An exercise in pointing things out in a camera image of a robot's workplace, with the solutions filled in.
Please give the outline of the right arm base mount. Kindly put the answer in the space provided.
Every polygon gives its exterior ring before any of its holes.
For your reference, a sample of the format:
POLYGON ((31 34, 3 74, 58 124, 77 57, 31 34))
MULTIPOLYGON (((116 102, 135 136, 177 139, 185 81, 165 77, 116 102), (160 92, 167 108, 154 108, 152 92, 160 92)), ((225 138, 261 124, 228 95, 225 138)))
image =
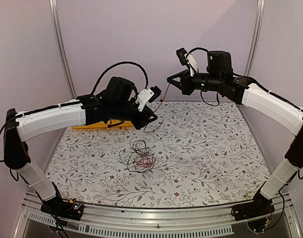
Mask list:
POLYGON ((275 208, 272 200, 256 198, 248 203, 234 205, 231 215, 236 221, 246 221, 254 233, 264 232, 274 218, 275 208))

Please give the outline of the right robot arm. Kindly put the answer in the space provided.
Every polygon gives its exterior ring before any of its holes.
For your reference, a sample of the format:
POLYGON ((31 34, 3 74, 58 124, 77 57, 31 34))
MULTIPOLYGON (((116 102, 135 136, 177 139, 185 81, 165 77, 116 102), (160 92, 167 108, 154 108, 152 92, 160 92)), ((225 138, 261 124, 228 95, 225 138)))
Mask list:
POLYGON ((176 55, 187 69, 168 77, 167 82, 184 95, 191 95, 195 90, 217 92, 238 105, 268 116, 295 137, 282 162, 250 203, 249 212, 253 216, 260 216, 267 210, 268 202, 274 195, 303 168, 303 108, 265 89, 255 79, 234 73, 229 52, 206 50, 206 53, 207 71, 201 73, 191 52, 178 49, 176 55))

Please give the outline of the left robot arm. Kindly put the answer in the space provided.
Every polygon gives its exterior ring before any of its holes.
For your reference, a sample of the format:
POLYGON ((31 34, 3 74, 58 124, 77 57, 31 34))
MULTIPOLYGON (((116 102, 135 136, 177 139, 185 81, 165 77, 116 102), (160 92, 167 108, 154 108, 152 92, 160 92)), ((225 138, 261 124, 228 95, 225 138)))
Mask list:
POLYGON ((79 96, 68 102, 28 112, 7 111, 3 137, 4 164, 17 171, 28 184, 47 201, 47 207, 62 215, 66 204, 59 199, 55 186, 32 163, 26 142, 31 138, 54 130, 104 122, 113 127, 112 120, 129 121, 139 130, 155 121, 157 116, 147 106, 161 90, 157 86, 146 87, 140 92, 135 84, 121 77, 112 77, 105 90, 97 95, 79 96))

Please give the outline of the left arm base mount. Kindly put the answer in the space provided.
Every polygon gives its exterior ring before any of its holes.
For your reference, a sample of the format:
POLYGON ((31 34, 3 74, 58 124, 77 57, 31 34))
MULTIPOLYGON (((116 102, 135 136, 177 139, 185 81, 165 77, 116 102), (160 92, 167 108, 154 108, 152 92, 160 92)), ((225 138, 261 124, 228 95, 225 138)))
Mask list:
POLYGON ((84 211, 84 202, 76 199, 67 201, 56 196, 48 201, 42 200, 41 211, 56 217, 80 221, 84 211))

